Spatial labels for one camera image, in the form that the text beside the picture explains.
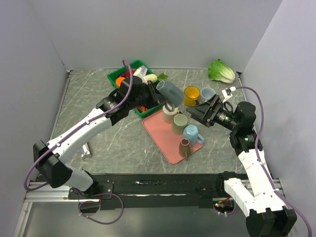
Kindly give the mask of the brown striped mug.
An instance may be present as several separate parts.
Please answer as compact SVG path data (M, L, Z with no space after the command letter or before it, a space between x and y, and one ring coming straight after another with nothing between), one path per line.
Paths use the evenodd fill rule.
M189 157L192 155L192 147L188 139L184 138L181 140L179 144L179 154L185 160L189 160Z

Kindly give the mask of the pale blue grey mug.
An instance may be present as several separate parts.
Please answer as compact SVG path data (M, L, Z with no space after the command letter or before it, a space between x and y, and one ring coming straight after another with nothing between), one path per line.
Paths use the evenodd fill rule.
M204 103L211 99L216 94L216 91L213 88L210 87L204 87L200 91L200 99L199 101L201 103Z

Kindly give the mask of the yellow mug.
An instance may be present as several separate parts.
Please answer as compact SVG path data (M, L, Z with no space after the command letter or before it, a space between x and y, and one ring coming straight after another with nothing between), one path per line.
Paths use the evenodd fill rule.
M200 90L195 86L189 86L184 90L184 104L189 107L198 105Z

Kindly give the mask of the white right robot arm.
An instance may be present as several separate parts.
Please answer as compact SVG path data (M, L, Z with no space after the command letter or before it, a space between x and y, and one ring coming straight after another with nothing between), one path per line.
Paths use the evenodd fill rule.
M191 118L211 127L219 124L230 131L230 143L242 163L252 190L249 191L234 172L225 171L217 178L216 192L230 195L246 217L246 228L251 237L286 237L294 226L297 215L277 195L271 184L260 142L253 129L256 107L249 102L238 103L234 111L227 111L218 95L189 107Z

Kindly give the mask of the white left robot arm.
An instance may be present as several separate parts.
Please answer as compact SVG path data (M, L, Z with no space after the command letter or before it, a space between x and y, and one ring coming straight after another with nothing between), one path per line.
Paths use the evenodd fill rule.
M139 106L150 109L165 101L153 83L143 83L136 76L126 79L64 134L48 143L36 142L33 145L35 168L52 188L69 185L79 189L86 198L95 197L98 187L91 175L70 167L67 160L93 137L127 117L131 110Z

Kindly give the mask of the dark grey mug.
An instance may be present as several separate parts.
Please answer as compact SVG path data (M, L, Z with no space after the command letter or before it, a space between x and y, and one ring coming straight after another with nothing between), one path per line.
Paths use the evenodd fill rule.
M162 80L157 84L156 88L165 97L165 107L169 112L173 112L175 108L183 103L185 94L173 83Z

